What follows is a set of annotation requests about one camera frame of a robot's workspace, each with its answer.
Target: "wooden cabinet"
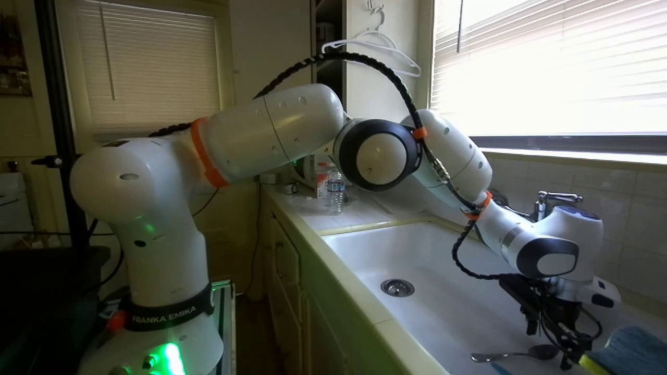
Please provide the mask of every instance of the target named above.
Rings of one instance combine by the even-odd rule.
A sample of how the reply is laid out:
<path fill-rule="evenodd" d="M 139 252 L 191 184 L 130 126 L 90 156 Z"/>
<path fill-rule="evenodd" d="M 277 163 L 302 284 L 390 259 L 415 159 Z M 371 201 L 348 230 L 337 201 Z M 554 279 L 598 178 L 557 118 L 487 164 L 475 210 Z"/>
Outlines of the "wooden cabinet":
<path fill-rule="evenodd" d="M 336 338 L 332 322 L 309 298 L 305 321 L 305 373 L 309 375 L 348 375 L 348 355 Z"/>
<path fill-rule="evenodd" d="M 283 358 L 286 373 L 300 375 L 303 373 L 300 261 L 291 240 L 282 230 L 277 219 L 270 219 L 270 255 L 264 279 L 273 334 Z"/>
<path fill-rule="evenodd" d="M 264 192 L 268 236 L 264 281 L 286 375 L 407 373 L 288 213 L 278 192 Z"/>

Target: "white sink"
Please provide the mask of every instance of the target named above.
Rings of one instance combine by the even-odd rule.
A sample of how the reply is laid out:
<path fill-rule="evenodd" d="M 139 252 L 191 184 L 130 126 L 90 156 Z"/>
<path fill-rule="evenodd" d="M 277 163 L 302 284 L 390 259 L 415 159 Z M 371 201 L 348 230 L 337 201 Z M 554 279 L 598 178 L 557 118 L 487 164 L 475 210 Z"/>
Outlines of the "white sink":
<path fill-rule="evenodd" d="M 378 230 L 323 236 L 328 247 L 372 292 L 390 315 L 450 373 L 494 373 L 468 360 L 470 352 L 526 350 L 545 344 L 543 334 L 524 335 L 519 304 L 496 281 L 477 281 L 451 261 L 451 233 L 434 222 L 407 222 Z M 467 240 L 461 261 L 478 272 L 511 271 L 482 244 Z M 390 295 L 381 284 L 408 281 L 410 295 Z M 547 362 L 511 358 L 511 373 L 558 373 L 561 357 Z"/>

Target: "faucet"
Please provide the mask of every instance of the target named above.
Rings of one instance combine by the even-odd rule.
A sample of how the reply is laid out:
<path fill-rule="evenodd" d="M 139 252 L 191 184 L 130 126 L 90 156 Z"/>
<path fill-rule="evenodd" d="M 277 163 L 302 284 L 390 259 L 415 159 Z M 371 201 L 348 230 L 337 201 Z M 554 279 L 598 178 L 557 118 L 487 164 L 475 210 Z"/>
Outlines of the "faucet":
<path fill-rule="evenodd" d="M 533 213 L 529 215 L 529 219 L 541 220 L 543 217 L 547 217 L 554 210 L 554 207 L 577 207 L 577 203 L 583 203 L 583 195 L 568 193 L 568 192 L 539 189 Z"/>

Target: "window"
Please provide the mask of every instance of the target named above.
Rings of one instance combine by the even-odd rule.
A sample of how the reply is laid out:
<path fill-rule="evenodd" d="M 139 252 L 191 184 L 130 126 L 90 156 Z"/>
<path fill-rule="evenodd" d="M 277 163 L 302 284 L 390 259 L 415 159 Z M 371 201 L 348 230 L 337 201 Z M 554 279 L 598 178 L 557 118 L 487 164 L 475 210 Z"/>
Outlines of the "window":
<path fill-rule="evenodd" d="M 667 153 L 667 2 L 436 7 L 432 106 L 478 145 Z"/>
<path fill-rule="evenodd" d="M 90 133 L 148 133 L 220 109 L 213 7 L 73 0 L 68 20 L 73 103 Z"/>

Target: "countertop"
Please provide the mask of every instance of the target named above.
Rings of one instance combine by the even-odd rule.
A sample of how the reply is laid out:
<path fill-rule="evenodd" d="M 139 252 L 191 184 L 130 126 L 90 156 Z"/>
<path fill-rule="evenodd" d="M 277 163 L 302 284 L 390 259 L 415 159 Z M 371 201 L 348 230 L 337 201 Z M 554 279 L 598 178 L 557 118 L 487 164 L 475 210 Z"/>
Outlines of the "countertop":
<path fill-rule="evenodd" d="M 349 193 L 340 215 L 332 215 L 317 204 L 309 192 L 291 193 L 290 189 L 267 185 L 267 195 L 305 240 L 309 247 L 321 259 L 328 272 L 340 281 L 344 292 L 353 301 L 368 325 L 374 327 L 381 340 L 392 348 L 394 357 L 404 362 L 410 373 L 448 373 L 441 365 L 412 340 L 397 321 L 377 302 L 377 298 L 351 276 L 351 271 L 328 250 L 321 236 L 344 233 L 353 230 L 371 230 L 383 226 L 400 226 L 415 220 L 432 220 L 451 231 L 461 231 L 461 226 L 441 220 L 422 207 L 407 207 L 392 197 L 371 195 L 365 192 Z M 651 331 L 667 335 L 667 322 L 646 315 L 629 304 L 614 308 L 594 308 L 604 327 L 643 325 Z"/>

